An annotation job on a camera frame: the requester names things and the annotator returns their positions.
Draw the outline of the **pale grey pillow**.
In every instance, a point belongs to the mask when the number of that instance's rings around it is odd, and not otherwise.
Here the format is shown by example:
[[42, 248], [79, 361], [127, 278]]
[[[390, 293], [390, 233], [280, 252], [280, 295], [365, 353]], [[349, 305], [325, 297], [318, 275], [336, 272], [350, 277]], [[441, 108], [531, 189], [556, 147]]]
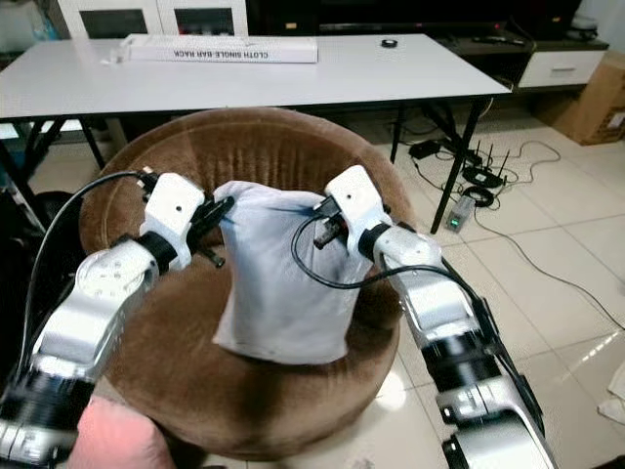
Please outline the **pale grey pillow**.
[[371, 264], [341, 244], [317, 249], [317, 225], [295, 240], [324, 196], [253, 182], [224, 183], [214, 196], [235, 199], [220, 224], [232, 285], [215, 343], [240, 356], [290, 365], [346, 356], [358, 296], [350, 284], [361, 281]]

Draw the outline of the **round brown velvet sofa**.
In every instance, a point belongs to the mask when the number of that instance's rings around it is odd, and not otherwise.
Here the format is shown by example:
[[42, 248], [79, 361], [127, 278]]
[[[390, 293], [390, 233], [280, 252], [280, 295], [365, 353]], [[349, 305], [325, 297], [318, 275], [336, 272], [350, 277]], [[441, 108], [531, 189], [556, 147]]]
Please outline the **round brown velvet sofa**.
[[[392, 163], [335, 122], [287, 108], [216, 108], [147, 131], [105, 173], [151, 168], [212, 191], [253, 182], [322, 192], [354, 165], [369, 173], [398, 222], [414, 223]], [[207, 260], [162, 276], [122, 330], [106, 370], [122, 401], [175, 441], [244, 461], [277, 461], [347, 429], [370, 406], [395, 360], [400, 299], [387, 284], [363, 287], [350, 312], [347, 355], [321, 365], [237, 356], [215, 344], [235, 263]]]

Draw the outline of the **black power brick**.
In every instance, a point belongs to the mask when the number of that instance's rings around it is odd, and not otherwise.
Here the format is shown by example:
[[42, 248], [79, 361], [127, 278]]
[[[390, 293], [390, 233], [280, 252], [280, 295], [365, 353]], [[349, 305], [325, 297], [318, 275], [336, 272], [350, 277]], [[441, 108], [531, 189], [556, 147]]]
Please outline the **black power brick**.
[[411, 144], [407, 152], [411, 159], [419, 160], [437, 155], [442, 148], [442, 140], [421, 140], [421, 142]]

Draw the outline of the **grey power adapter green light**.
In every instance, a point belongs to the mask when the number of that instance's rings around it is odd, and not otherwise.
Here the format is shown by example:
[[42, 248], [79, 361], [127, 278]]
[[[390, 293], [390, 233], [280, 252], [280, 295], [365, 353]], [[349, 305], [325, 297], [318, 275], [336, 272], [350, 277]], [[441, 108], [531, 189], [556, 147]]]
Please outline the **grey power adapter green light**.
[[449, 213], [443, 220], [443, 226], [448, 231], [459, 233], [461, 229], [472, 222], [475, 210], [477, 210], [477, 204], [478, 202], [471, 195], [463, 193], [456, 200], [455, 204], [450, 207]]

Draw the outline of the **white folding table black legs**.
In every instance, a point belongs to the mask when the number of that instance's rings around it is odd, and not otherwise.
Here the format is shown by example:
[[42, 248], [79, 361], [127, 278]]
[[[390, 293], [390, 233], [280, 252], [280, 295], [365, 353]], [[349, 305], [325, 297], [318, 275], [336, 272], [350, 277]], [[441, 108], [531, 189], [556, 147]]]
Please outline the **white folding table black legs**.
[[320, 36], [315, 64], [113, 61], [120, 40], [28, 49], [0, 74], [4, 122], [229, 107], [416, 104], [469, 99], [479, 112], [509, 90], [424, 34]]

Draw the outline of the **black router with antennas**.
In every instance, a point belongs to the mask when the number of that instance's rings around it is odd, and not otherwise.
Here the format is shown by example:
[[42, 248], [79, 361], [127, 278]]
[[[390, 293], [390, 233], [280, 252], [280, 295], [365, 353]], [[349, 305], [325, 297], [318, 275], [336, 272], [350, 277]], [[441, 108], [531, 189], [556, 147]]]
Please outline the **black router with antennas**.
[[492, 164], [494, 164], [494, 145], [491, 145], [486, 153], [482, 153], [480, 143], [478, 143], [472, 152], [472, 156], [466, 160], [466, 165], [460, 171], [460, 175], [468, 183], [461, 195], [471, 199], [475, 207], [488, 207], [494, 204], [496, 195], [495, 192], [491, 191], [492, 189], [503, 188], [506, 184], [503, 170], [506, 168], [506, 162], [508, 162], [510, 156], [512, 156], [512, 151], [506, 150], [499, 168], [492, 169]]

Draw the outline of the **long white cloth rack box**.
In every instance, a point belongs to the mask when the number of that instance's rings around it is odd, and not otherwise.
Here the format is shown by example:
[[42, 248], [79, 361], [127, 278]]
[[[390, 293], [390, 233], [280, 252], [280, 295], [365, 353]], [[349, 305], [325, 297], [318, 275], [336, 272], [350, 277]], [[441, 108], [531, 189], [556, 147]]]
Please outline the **long white cloth rack box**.
[[121, 62], [316, 64], [315, 37], [131, 34], [115, 53]]

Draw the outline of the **white cabinet with glass doors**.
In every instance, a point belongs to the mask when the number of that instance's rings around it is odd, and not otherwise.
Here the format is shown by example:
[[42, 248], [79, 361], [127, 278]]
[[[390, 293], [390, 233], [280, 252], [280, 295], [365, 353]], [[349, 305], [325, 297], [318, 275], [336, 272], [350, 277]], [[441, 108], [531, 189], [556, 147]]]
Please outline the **white cabinet with glass doors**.
[[57, 0], [57, 6], [71, 39], [249, 35], [246, 0]]

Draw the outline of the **pink soft object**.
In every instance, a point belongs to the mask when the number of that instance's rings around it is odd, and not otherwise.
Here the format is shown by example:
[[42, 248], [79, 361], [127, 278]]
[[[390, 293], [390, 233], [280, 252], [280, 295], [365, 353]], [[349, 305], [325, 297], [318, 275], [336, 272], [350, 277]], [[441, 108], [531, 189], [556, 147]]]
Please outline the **pink soft object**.
[[153, 421], [125, 404], [91, 398], [77, 423], [68, 469], [175, 469]]

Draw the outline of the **dark cabinet with white drawer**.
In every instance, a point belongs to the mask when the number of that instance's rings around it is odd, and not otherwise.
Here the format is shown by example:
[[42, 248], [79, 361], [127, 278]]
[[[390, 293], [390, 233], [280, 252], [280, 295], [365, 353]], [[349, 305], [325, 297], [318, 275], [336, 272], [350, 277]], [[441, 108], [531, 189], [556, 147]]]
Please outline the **dark cabinet with white drawer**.
[[514, 91], [588, 84], [608, 46], [567, 37], [581, 0], [246, 0], [251, 34], [425, 34]]

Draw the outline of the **brown cardboard box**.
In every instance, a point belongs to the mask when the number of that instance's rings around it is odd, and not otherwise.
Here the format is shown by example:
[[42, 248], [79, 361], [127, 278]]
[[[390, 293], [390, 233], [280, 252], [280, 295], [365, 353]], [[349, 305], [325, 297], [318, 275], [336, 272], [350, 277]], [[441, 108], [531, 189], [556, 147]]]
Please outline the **brown cardboard box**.
[[550, 107], [549, 125], [579, 145], [625, 138], [625, 53], [608, 51], [579, 97]]

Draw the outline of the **white cloth scrap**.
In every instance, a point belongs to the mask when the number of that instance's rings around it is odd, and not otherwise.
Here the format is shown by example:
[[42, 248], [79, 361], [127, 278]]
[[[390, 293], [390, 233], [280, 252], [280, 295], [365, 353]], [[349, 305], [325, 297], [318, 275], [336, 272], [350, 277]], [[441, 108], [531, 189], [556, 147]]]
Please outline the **white cloth scrap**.
[[607, 385], [608, 399], [599, 403], [599, 415], [625, 426], [625, 362], [613, 371]]

